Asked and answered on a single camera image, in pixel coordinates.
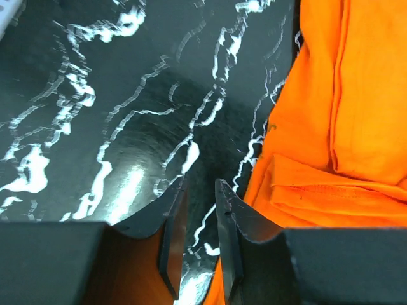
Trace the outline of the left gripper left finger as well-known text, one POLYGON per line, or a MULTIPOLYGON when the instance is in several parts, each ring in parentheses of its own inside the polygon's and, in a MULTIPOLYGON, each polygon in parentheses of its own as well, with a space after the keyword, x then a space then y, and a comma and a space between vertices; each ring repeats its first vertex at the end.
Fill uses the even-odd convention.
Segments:
POLYGON ((188 180, 127 219, 1 224, 2 304, 172 304, 179 297, 188 180))

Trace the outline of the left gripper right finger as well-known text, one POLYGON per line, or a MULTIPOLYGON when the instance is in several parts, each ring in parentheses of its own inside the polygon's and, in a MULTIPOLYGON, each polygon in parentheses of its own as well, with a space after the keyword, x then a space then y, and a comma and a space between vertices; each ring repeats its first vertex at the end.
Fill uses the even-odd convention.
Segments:
POLYGON ((284 229, 215 190, 225 303, 406 303, 404 229, 284 229))

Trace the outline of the orange t shirt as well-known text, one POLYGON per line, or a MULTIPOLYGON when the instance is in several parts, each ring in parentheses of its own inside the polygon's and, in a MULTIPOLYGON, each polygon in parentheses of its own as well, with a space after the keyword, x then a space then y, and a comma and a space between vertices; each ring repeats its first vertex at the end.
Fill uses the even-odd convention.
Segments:
MULTIPOLYGON (((406 2, 302 1, 300 30, 241 200, 284 229, 406 231, 406 2)), ((205 303, 223 292, 220 258, 205 303)))

